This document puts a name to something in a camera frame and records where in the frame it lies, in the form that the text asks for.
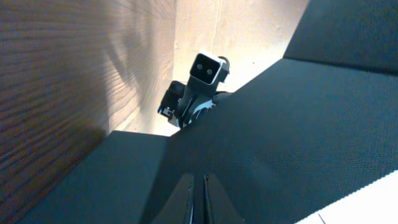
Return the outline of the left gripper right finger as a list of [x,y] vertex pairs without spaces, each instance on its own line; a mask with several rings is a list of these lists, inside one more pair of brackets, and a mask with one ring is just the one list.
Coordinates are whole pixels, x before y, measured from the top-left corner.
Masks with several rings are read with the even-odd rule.
[[215,174],[203,176],[204,219],[207,224],[244,224],[245,219],[238,213]]

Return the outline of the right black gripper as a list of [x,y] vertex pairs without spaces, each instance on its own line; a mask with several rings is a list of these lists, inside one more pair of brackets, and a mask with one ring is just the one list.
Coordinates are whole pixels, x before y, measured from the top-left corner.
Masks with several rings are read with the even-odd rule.
[[230,95],[231,92],[216,91],[210,98],[199,93],[190,93],[186,85],[172,81],[160,102],[157,113],[166,117],[171,125],[184,128]]

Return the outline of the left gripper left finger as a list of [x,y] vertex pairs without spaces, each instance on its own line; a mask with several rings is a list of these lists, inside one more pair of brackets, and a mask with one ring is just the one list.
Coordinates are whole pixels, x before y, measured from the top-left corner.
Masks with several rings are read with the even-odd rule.
[[150,224],[192,224],[194,193],[194,176],[182,175],[164,207]]

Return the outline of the dark green box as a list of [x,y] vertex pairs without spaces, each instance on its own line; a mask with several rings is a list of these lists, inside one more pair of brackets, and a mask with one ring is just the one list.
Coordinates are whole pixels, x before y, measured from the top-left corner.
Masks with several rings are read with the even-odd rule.
[[245,223],[295,223],[397,171],[397,2],[310,1],[284,57],[172,136],[113,131],[22,223],[151,223],[215,174]]

